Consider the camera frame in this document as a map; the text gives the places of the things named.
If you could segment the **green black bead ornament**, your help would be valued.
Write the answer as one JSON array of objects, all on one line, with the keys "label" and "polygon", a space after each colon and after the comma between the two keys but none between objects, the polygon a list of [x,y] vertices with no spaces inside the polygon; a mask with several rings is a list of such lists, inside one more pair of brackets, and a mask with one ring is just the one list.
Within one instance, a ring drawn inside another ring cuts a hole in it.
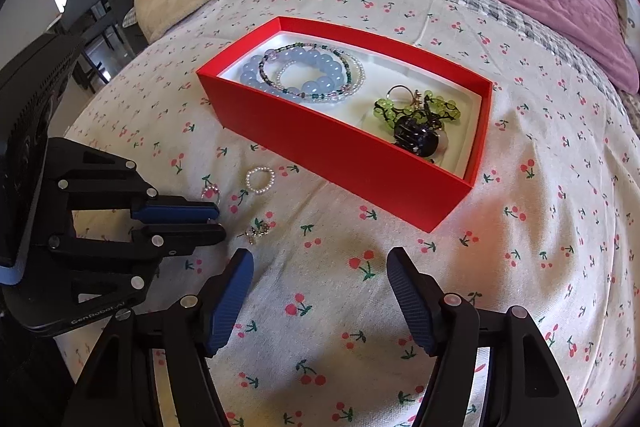
[{"label": "green black bead ornament", "polygon": [[446,152],[446,124],[457,122],[461,112],[454,100],[396,84],[374,102],[373,115],[390,129],[396,146],[414,156],[432,159]]}]

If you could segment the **cherry print bed sheet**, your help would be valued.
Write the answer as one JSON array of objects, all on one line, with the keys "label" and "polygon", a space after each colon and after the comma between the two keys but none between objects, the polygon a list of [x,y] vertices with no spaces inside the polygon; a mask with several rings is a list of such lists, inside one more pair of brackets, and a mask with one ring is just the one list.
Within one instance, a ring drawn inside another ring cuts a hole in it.
[{"label": "cherry print bed sheet", "polygon": [[[146,309],[197,291],[255,219],[254,286],[209,367],[233,426],[408,426],[432,360],[388,285],[404,247],[473,305],[525,307],[585,426],[639,384],[639,112],[593,60],[484,0],[212,0],[127,65],[68,130],[166,194],[215,199],[229,242],[160,265]],[[219,124],[196,70],[276,16],[377,32],[494,84],[471,194],[431,232]]]}]

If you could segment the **dark chair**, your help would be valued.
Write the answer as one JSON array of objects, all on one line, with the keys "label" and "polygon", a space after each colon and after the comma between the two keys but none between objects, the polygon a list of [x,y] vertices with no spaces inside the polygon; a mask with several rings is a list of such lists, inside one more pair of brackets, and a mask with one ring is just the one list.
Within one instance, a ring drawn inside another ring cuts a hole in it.
[{"label": "dark chair", "polygon": [[[97,38],[101,38],[109,49],[113,49],[106,33],[111,29],[118,41],[125,43],[118,30],[125,28],[125,16],[133,7],[134,0],[67,0],[64,12],[49,26],[48,31],[79,36],[86,49]],[[77,63],[72,76],[79,87],[94,93],[96,90],[91,83],[94,77],[104,83],[108,83],[108,80],[101,70],[102,64],[93,62],[86,49],[81,56],[89,65],[89,72],[84,72]]]}]

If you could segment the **red cardboard box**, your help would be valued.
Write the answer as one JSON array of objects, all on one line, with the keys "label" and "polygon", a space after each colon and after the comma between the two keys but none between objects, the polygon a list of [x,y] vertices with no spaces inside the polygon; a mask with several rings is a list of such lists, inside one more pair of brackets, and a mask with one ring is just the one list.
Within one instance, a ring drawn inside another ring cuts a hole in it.
[{"label": "red cardboard box", "polygon": [[[341,102],[296,103],[242,83],[253,56],[294,43],[320,44],[356,58],[358,91]],[[219,122],[410,225],[435,230],[474,187],[491,109],[492,83],[437,54],[375,32],[320,20],[275,17],[198,69]],[[428,161],[394,144],[373,105],[396,84],[430,90],[460,109],[448,148]]]}]

